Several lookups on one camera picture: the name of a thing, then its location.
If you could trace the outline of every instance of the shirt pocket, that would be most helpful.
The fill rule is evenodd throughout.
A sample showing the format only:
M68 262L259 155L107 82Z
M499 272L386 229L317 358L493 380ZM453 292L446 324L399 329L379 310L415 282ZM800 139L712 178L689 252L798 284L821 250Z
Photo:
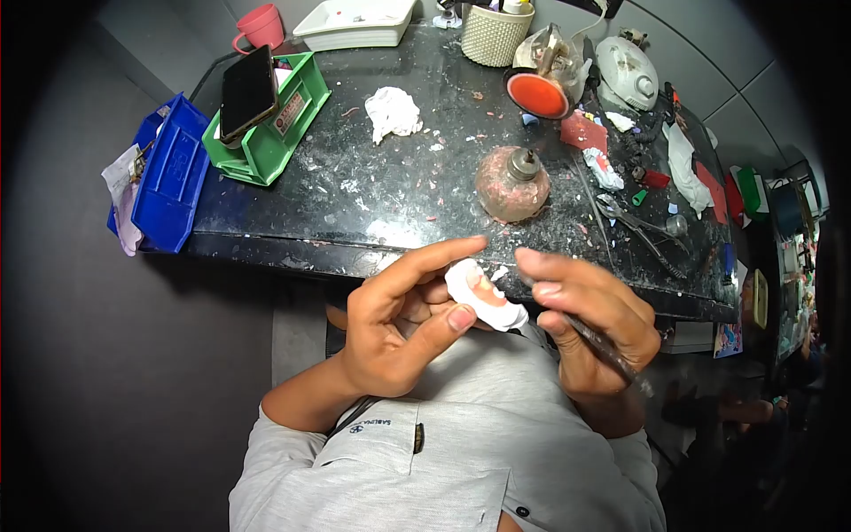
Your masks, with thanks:
M416 399L382 399L330 438L313 467L360 463L409 475L419 410Z

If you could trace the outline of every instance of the white tray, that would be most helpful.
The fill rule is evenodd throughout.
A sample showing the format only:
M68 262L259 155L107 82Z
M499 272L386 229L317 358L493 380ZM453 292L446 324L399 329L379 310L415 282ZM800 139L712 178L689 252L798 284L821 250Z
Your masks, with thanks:
M293 30L314 52L397 46L416 0L327 0Z

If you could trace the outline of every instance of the gray shirt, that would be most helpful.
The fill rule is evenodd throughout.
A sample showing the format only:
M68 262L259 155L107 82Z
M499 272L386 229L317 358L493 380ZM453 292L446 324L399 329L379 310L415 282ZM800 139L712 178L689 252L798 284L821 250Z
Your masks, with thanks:
M422 424L422 445L414 433ZM533 340L472 330L326 441L263 411L231 530L665 530L644 431L593 432Z

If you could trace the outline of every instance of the red disc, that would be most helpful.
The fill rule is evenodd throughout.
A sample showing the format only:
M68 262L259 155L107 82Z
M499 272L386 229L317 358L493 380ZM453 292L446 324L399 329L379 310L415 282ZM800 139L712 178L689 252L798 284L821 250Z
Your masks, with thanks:
M561 118L568 109L568 99L562 90L537 74L512 76L506 88L512 100L536 115Z

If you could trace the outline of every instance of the label sticker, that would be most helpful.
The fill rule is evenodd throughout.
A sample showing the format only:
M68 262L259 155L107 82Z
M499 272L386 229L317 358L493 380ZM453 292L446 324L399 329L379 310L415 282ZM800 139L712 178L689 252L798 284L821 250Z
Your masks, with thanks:
M275 129L277 129L277 132L281 136L287 134L289 126L293 125L293 122L295 122L295 119L304 107L305 101L301 97L301 94L296 91L293 97L287 102L287 105L278 113L277 118L275 118Z

